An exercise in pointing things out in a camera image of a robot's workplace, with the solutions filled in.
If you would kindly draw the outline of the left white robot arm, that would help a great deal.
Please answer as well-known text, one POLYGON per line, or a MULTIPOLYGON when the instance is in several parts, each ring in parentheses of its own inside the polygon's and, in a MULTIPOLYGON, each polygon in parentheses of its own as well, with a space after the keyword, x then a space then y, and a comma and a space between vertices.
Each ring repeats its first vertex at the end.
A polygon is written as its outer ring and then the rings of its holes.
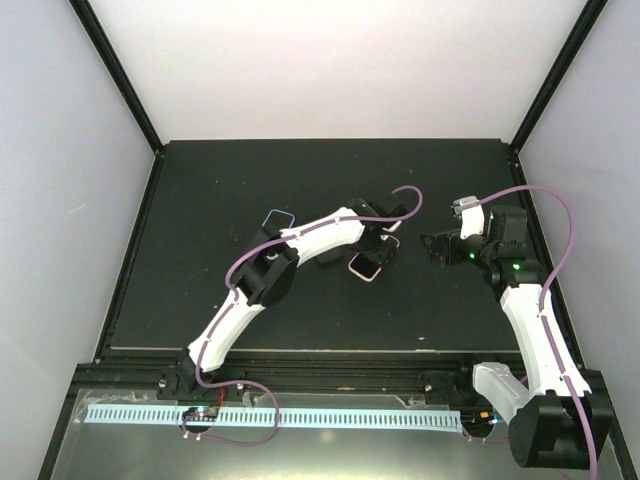
POLYGON ((305 263, 334 253, 354 253, 348 270, 371 282, 395 256, 394 232, 411 213, 396 193, 381 202, 355 199, 333 213, 298 227, 260 228, 249 250, 224 277, 228 294, 204 331, 185 349, 178 362, 179 386, 193 399, 207 397, 214 373, 251 321, 289 292, 305 263))

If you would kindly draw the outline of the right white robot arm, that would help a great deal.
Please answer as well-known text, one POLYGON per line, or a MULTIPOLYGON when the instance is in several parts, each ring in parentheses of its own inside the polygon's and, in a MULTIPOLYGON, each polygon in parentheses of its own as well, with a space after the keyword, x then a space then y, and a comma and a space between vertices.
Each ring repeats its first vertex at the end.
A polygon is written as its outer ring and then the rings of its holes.
POLYGON ((457 374, 457 396, 491 404, 507 424, 519 466, 586 470, 595 478, 613 407, 569 352, 541 265, 527 255, 526 211, 508 205, 484 211, 474 196, 454 201, 452 210, 459 227, 425 235, 422 242, 434 263, 468 262, 483 272, 514 332, 527 377, 520 381, 503 363, 481 362, 457 374))

